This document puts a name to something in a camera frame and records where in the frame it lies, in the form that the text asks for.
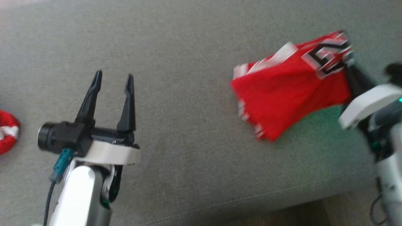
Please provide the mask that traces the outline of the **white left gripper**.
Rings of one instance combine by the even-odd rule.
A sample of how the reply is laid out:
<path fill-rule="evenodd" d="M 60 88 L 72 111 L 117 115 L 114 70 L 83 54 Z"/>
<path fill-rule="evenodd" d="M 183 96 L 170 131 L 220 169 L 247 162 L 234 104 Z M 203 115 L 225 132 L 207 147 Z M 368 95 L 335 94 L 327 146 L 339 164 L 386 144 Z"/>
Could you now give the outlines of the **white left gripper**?
<path fill-rule="evenodd" d="M 97 96 L 101 89 L 102 70 L 98 70 L 82 102 L 75 122 L 95 125 L 94 113 Z M 90 128 L 85 130 L 81 141 L 84 153 L 78 153 L 73 159 L 73 169 L 87 166 L 99 171 L 102 177 L 99 200 L 100 204 L 109 208 L 120 190 L 122 170 L 125 165 L 140 162 L 140 147 L 135 141 L 136 117 L 134 78 L 128 74 L 124 88 L 125 103 L 121 118 L 115 130 L 109 128 Z"/>

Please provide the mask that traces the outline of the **red white basketball jersey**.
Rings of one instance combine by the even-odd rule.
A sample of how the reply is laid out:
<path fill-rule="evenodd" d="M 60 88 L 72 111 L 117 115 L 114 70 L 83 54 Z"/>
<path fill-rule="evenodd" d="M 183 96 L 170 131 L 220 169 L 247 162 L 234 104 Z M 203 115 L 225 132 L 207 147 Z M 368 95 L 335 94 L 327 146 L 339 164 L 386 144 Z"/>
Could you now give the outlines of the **red white basketball jersey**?
<path fill-rule="evenodd" d="M 308 114 L 345 104 L 351 91 L 343 59 L 351 53 L 347 33 L 336 30 L 235 66 L 230 86 L 239 117 L 257 139 L 274 141 Z"/>

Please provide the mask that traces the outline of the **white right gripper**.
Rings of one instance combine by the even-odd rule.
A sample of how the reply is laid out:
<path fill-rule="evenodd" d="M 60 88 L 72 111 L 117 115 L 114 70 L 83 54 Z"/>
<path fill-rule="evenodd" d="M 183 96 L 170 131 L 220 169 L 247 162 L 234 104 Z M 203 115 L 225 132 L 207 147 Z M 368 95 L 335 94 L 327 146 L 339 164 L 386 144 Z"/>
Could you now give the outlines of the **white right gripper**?
<path fill-rule="evenodd" d="M 371 148 L 402 148 L 402 63 L 388 64 L 385 72 L 390 83 L 376 86 L 357 64 L 346 63 L 351 102 L 339 123 L 344 130 L 357 128 Z"/>

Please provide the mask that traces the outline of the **grey fabric sofa seat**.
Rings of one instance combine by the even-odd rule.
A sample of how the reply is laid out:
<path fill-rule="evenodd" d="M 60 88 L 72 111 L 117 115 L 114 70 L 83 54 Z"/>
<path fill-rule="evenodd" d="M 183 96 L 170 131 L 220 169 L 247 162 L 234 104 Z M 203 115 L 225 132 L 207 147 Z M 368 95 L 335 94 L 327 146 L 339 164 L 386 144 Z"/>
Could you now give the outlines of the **grey fabric sofa seat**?
<path fill-rule="evenodd" d="M 140 163 L 123 169 L 112 226 L 214 225 L 375 181 L 340 107 L 309 114 L 273 143 L 238 116 L 233 68 L 335 30 L 382 82 L 402 60 L 402 0 L 6 0 L 0 3 L 0 109 L 21 123 L 0 156 L 0 225 L 42 223 L 57 156 L 36 145 L 73 121 L 103 71 L 96 126 L 115 128 L 134 76 Z"/>

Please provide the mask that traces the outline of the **red shorts white stripes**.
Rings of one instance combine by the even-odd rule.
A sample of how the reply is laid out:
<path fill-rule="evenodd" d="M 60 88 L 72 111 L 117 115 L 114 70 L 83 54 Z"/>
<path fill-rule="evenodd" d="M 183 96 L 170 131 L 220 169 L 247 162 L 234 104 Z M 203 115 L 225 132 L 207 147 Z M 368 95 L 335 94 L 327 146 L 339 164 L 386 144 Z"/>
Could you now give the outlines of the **red shorts white stripes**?
<path fill-rule="evenodd" d="M 10 151 L 17 143 L 20 123 L 9 112 L 0 110 L 0 155 Z"/>

